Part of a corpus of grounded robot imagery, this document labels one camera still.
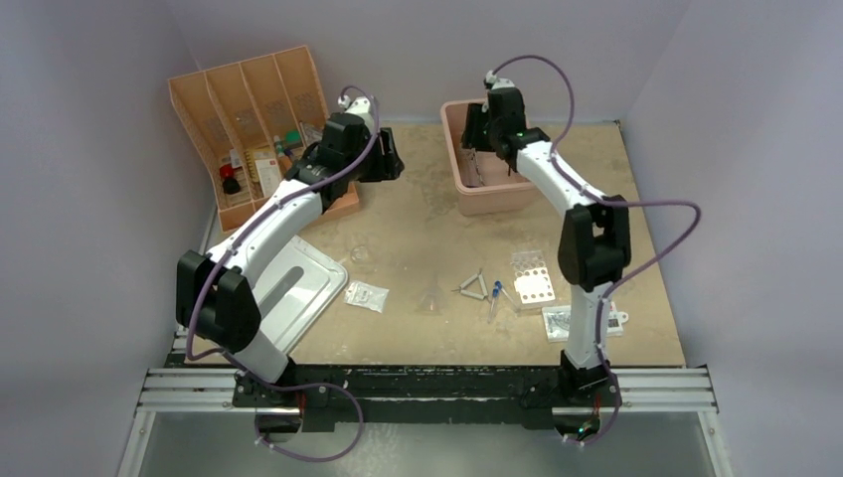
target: pink container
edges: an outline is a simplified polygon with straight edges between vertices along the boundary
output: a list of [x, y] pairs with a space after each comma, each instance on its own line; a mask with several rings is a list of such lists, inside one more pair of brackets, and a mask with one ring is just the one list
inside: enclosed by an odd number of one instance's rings
[[477, 152], [472, 161], [471, 152], [460, 146], [465, 113], [471, 102], [483, 99], [447, 102], [440, 112], [458, 193], [457, 208], [464, 216], [524, 209], [540, 197], [536, 186], [520, 174], [507, 175], [509, 168], [494, 153]]

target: wall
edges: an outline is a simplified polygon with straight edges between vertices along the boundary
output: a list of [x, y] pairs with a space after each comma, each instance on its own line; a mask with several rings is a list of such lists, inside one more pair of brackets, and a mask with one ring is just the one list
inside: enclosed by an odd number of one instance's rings
[[113, 475], [212, 204], [196, 65], [161, 1], [0, 4], [0, 475]]
[[[843, 464], [841, 24], [834, 1], [695, 1], [625, 122], [641, 195], [703, 207], [662, 272], [746, 475]], [[662, 247], [689, 221], [647, 217]]]
[[[525, 53], [570, 72], [579, 121], [618, 119], [689, 3], [168, 1], [202, 68], [307, 44], [331, 104], [351, 82], [376, 94], [388, 118], [436, 121], [445, 101], [482, 95], [487, 71]], [[567, 115], [563, 88], [549, 71], [540, 64], [504, 70], [532, 92], [526, 100], [534, 119]]]

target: purple cable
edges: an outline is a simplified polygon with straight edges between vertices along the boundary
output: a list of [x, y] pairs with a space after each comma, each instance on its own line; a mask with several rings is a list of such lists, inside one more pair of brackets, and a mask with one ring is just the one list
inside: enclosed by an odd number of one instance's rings
[[549, 60], [545, 57], [539, 56], [539, 55], [522, 55], [522, 56], [519, 56], [519, 57], [512, 58], [510, 60], [507, 60], [503, 64], [501, 64], [501, 66], [499, 66], [498, 68], [493, 70], [492, 73], [494, 75], [497, 75], [497, 73], [501, 69], [506, 67], [507, 65], [510, 65], [512, 63], [515, 63], [515, 62], [519, 62], [521, 60], [538, 60], [538, 61], [548, 65], [549, 67], [553, 68], [556, 71], [556, 73], [558, 73], [559, 76], [562, 78], [562, 81], [565, 82], [566, 89], [568, 90], [568, 100], [569, 100], [569, 104], [570, 104], [569, 113], [568, 113], [568, 122], [565, 124], [565, 129], [563, 129], [562, 133], [560, 133], [560, 135], [557, 136], [556, 139], [554, 139], [553, 143], [551, 143], [550, 157], [551, 157], [551, 163], [553, 164], [554, 169], [556, 169], [556, 171], [569, 184], [571, 184], [572, 187], [575, 187], [575, 188], [579, 189], [581, 191], [581, 194], [583, 194], [584, 196], [588, 197], [589, 199], [595, 201], [596, 203], [598, 203], [598, 204], [600, 204], [604, 207], [628, 208], [629, 209], [629, 208], [633, 208], [633, 207], [642, 207], [643, 208], [643, 207], [684, 206], [684, 207], [690, 207], [691, 209], [694, 210], [694, 220], [692, 221], [692, 223], [688, 227], [688, 229], [685, 230], [685, 232], [683, 232], [675, 240], [670, 242], [670, 244], [667, 245], [663, 250], [656, 253], [655, 256], [653, 256], [649, 260], [645, 261], [644, 263], [642, 263], [640, 266], [638, 266], [634, 270], [627, 273], [625, 276], [620, 278], [616, 283], [613, 283], [609, 288], [606, 289], [606, 291], [600, 297], [600, 301], [597, 303], [597, 310], [596, 310], [597, 311], [597, 319], [594, 322], [594, 335], [595, 335], [595, 343], [594, 344], [596, 345], [596, 348], [597, 348], [597, 357], [600, 359], [600, 364], [603, 366], [603, 369], [605, 370], [606, 375], [609, 378], [610, 384], [612, 386], [614, 386], [615, 393], [614, 393], [614, 409], [612, 410], [611, 417], [609, 418], [606, 425], [602, 426], [600, 428], [600, 432], [598, 432], [597, 434], [592, 436], [589, 440], [581, 442], [581, 444], [586, 444], [586, 443], [593, 444], [593, 443], [597, 442], [598, 440], [600, 440], [611, 429], [611, 427], [614, 425], [614, 422], [617, 420], [617, 414], [620, 411], [620, 406], [622, 405], [622, 399], [621, 399], [621, 396], [620, 396], [620, 385], [617, 382], [617, 376], [611, 371], [611, 368], [609, 367], [608, 361], [606, 360], [605, 354], [603, 353], [603, 350], [602, 350], [603, 339], [602, 339], [602, 336], [600, 335], [600, 331], [601, 331], [600, 325], [602, 324], [602, 320], [600, 319], [600, 317], [602, 316], [603, 303], [608, 301], [608, 298], [611, 296], [612, 293], [614, 293], [614, 291], [618, 287], [620, 287], [622, 284], [626, 283], [627, 281], [631, 280], [636, 275], [638, 275], [642, 271], [646, 270], [647, 268], [649, 268], [653, 264], [657, 263], [659, 260], [664, 258], [665, 255], [667, 255], [668, 253], [673, 251], [673, 249], [676, 248], [679, 245], [679, 243], [682, 243], [683, 241], [685, 241], [685, 239], [691, 234], [691, 232], [694, 231], [694, 229], [697, 227], [697, 225], [699, 225], [700, 219], [702, 218], [702, 215], [703, 215], [703, 211], [702, 211], [702, 209], [700, 209], [700, 206], [698, 206], [697, 204], [695, 204], [691, 201], [683, 201], [683, 200], [638, 201], [638, 202], [607, 201], [603, 197], [600, 197], [597, 194], [595, 194], [594, 192], [588, 190], [588, 188], [584, 188], [583, 184], [578, 183], [576, 179], [571, 177], [571, 175], [569, 175], [568, 173], [566, 173], [562, 169], [562, 167], [559, 165], [559, 162], [557, 161], [558, 155], [555, 154], [556, 149], [559, 146], [559, 143], [565, 138], [565, 136], [568, 135], [568, 131], [571, 130], [571, 126], [574, 124], [574, 89], [571, 87], [571, 82], [568, 80], [568, 75], [566, 75], [565, 72], [563, 72], [562, 69], [559, 68], [559, 66], [557, 64], [555, 64], [551, 60]]
[[[343, 177], [347, 176], [348, 174], [351, 173], [351, 171], [356, 169], [357, 166], [359, 166], [363, 162], [363, 160], [366, 158], [366, 156], [369, 154], [369, 152], [372, 150], [372, 148], [375, 147], [375, 143], [378, 140], [378, 136], [379, 136], [378, 130], [381, 128], [381, 118], [380, 118], [380, 114], [378, 113], [378, 104], [376, 103], [375, 98], [373, 96], [370, 96], [368, 93], [366, 93], [362, 89], [360, 89], [360, 88], [358, 88], [354, 85], [351, 85], [351, 84], [345, 86], [342, 89], [342, 91], [340, 91], [340, 97], [344, 96], [345, 93], [348, 92], [349, 89], [356, 89], [361, 94], [366, 96], [366, 98], [369, 99], [369, 101], [372, 103], [372, 119], [375, 123], [375, 132], [369, 138], [369, 142], [366, 143], [366, 147], [363, 148], [363, 152], [361, 152], [360, 155], [357, 157], [357, 159], [352, 161], [351, 164], [346, 166], [345, 169], [343, 169], [340, 172], [332, 175], [331, 177], [328, 177], [327, 179], [324, 179], [322, 181], [317, 182], [316, 184], [313, 184], [313, 185], [308, 186], [304, 189], [301, 189], [300, 191], [296, 191], [292, 194], [289, 194], [289, 195], [283, 197], [277, 203], [278, 209], [282, 208], [285, 204], [287, 204], [288, 202], [290, 202], [294, 199], [297, 199], [297, 198], [299, 198], [299, 197], [301, 197], [301, 196], [303, 196], [307, 193], [315, 192], [315, 191], [317, 191], [317, 190], [319, 190], [319, 189], [321, 189], [325, 186], [328, 186], [330, 184], [333, 184], [334, 182], [336, 182], [336, 181], [342, 179]], [[231, 247], [228, 250], [226, 250], [223, 253], [223, 255], [220, 257], [220, 259], [217, 261], [217, 263], [214, 264], [214, 267], [211, 269], [211, 273], [208, 274], [208, 278], [206, 278], [205, 283], [202, 284], [202, 288], [199, 290], [199, 295], [196, 297], [196, 304], [193, 306], [193, 311], [191, 311], [190, 322], [188, 323], [188, 327], [187, 327], [187, 343], [186, 343], [186, 346], [185, 346], [185, 356], [187, 356], [187, 358], [189, 360], [191, 360], [191, 361], [201, 360], [202, 358], [213, 355], [215, 353], [222, 353], [223, 356], [225, 356], [229, 360], [229, 362], [231, 362], [234, 366], [236, 366], [237, 368], [240, 368], [241, 370], [247, 371], [246, 368], [243, 365], [238, 363], [237, 360], [233, 356], [226, 353], [225, 350], [223, 350], [222, 348], [214, 348], [214, 349], [211, 349], [211, 350], [204, 351], [204, 352], [202, 352], [198, 355], [194, 355], [193, 354], [193, 339], [194, 339], [194, 336], [196, 335], [196, 324], [199, 321], [199, 312], [202, 309], [202, 304], [205, 302], [205, 298], [208, 296], [208, 292], [211, 290], [211, 286], [214, 284], [214, 278], [217, 276], [217, 274], [223, 268], [223, 266], [228, 261], [228, 259], [231, 256], [237, 254], [238, 248], [240, 247], [241, 244], [243, 244], [243, 241], [246, 240], [249, 237], [249, 235], [252, 232], [254, 232], [254, 230], [260, 224], [262, 224], [263, 221], [265, 221], [274, 212], [275, 212], [274, 208], [268, 208], [268, 209], [264, 209], [263, 212], [261, 212], [257, 216], [254, 216], [253, 219], [241, 229], [240, 235], [232, 241]], [[363, 410], [360, 408], [360, 403], [357, 402], [357, 400], [354, 398], [354, 396], [352, 396], [352, 394], [349, 393], [347, 390], [344, 390], [341, 387], [338, 387], [337, 385], [332, 385], [330, 383], [312, 383], [312, 384], [302, 385], [302, 386], [280, 387], [280, 386], [276, 386], [276, 385], [272, 385], [270, 383], [267, 383], [264, 380], [261, 380], [260, 378], [258, 378], [257, 376], [255, 376], [254, 378], [259, 380], [264, 386], [267, 386], [271, 389], [274, 389], [276, 391], [281, 391], [281, 392], [294, 392], [294, 391], [301, 391], [301, 390], [306, 390], [306, 389], [310, 389], [310, 388], [319, 388], [319, 387], [337, 389], [342, 394], [344, 394], [346, 397], [348, 397], [348, 399], [350, 399], [351, 402], [354, 404], [354, 407], [357, 408], [357, 415], [358, 415], [358, 418], [359, 418], [359, 421], [360, 421], [360, 426], [357, 430], [357, 435], [354, 437], [354, 440], [351, 442], [351, 444], [348, 447], [346, 447], [343, 451], [339, 452], [338, 454], [331, 455], [331, 456], [328, 456], [328, 457], [310, 457], [310, 456], [307, 456], [307, 455], [301, 455], [301, 454], [298, 454], [298, 453], [295, 453], [295, 452], [292, 452], [292, 451], [289, 451], [289, 450], [285, 450], [285, 449], [282, 449], [280, 447], [275, 447], [274, 445], [270, 445], [268, 442], [264, 441], [265, 445], [267, 447], [270, 447], [272, 450], [275, 450], [275, 451], [280, 452], [284, 455], [287, 455], [287, 456], [292, 457], [294, 459], [302, 460], [302, 461], [305, 461], [305, 462], [328, 462], [328, 461], [331, 461], [331, 460], [339, 459], [340, 457], [342, 457], [342, 456], [346, 455], [347, 453], [351, 452], [351, 449], [353, 449], [354, 446], [357, 445], [357, 442], [360, 440], [361, 435], [363, 435]]]

